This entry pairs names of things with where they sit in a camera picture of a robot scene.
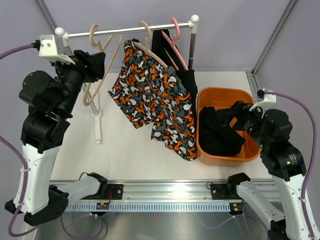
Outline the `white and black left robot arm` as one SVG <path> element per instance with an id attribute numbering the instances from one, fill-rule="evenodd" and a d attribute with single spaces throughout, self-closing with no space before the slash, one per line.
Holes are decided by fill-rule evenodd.
<path id="1" fill-rule="evenodd" d="M 59 218 L 67 206 L 91 196 L 103 199 L 108 181 L 97 173 L 58 187 L 50 183 L 53 166 L 63 143 L 69 119 L 84 83 L 100 80 L 105 71 L 104 52 L 75 50 L 72 63 L 54 63 L 56 77 L 37 70 L 23 80 L 19 98 L 28 104 L 23 122 L 22 170 L 17 195 L 5 204 L 12 214 L 38 226 Z"/>

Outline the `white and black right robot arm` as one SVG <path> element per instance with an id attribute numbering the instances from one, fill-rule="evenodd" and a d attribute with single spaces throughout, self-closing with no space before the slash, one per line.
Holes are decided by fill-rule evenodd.
<path id="1" fill-rule="evenodd" d="M 289 141 L 293 126 L 288 115 L 278 109 L 263 112 L 261 107 L 254 109 L 253 104 L 240 100 L 217 112 L 224 125 L 235 120 L 233 129 L 246 132 L 257 143 L 283 210 L 274 207 L 245 173 L 228 177 L 228 196 L 242 198 L 254 210 L 270 240 L 318 240 L 320 231 L 303 187 L 307 169 L 302 153 Z"/>

